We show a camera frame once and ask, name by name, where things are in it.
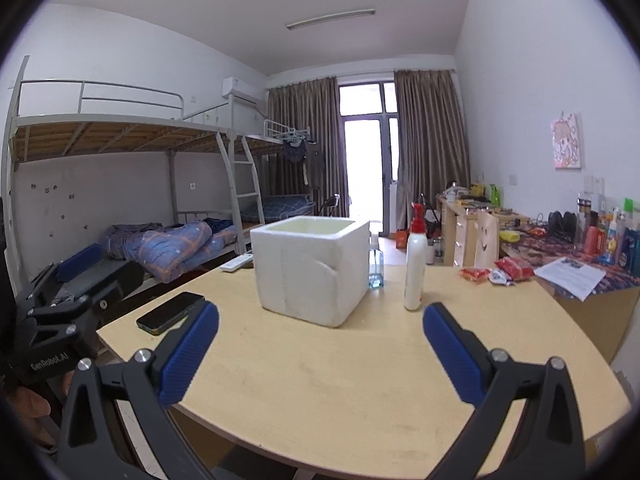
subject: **light switch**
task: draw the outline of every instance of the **light switch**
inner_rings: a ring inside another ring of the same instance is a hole
[[[584,187],[582,189],[585,193],[593,193],[593,175],[584,176]]]
[[[593,179],[593,192],[596,195],[604,195],[604,177],[597,176]]]

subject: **remote control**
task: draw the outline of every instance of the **remote control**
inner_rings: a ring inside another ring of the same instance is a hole
[[[240,254],[240,256],[236,256],[233,260],[229,260],[226,264],[220,265],[220,269],[223,272],[235,272],[240,267],[249,263],[254,259],[254,255],[251,253]]]

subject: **wooden bed slats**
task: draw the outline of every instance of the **wooden bed slats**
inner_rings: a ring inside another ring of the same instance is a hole
[[[226,130],[201,130],[177,123],[132,124],[111,122],[44,123],[20,126],[12,137],[14,162],[59,158],[70,155],[127,152],[217,153],[216,132],[228,146]],[[242,153],[241,135],[236,138],[236,153]],[[246,136],[254,155],[279,153],[282,143],[262,136]]]

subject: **screw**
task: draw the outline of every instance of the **screw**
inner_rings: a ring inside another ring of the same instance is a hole
[[[89,359],[88,357],[85,357],[84,359],[80,359],[78,361],[78,370],[80,370],[81,372],[85,372],[89,368],[91,368],[91,359]]]
[[[135,354],[133,354],[133,358],[137,363],[146,363],[151,359],[151,350],[147,348],[141,348],[137,350]]]
[[[563,370],[564,369],[564,360],[561,357],[552,357],[551,358],[551,366],[552,368],[555,368],[556,370]]]
[[[497,363],[503,363],[509,358],[509,354],[507,354],[506,350],[502,348],[494,348],[491,350],[491,359],[493,359]]]

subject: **ceiling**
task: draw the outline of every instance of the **ceiling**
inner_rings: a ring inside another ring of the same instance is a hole
[[[272,75],[405,54],[453,54],[468,0],[51,0],[174,30]],[[375,7],[375,16],[289,31],[286,23]]]

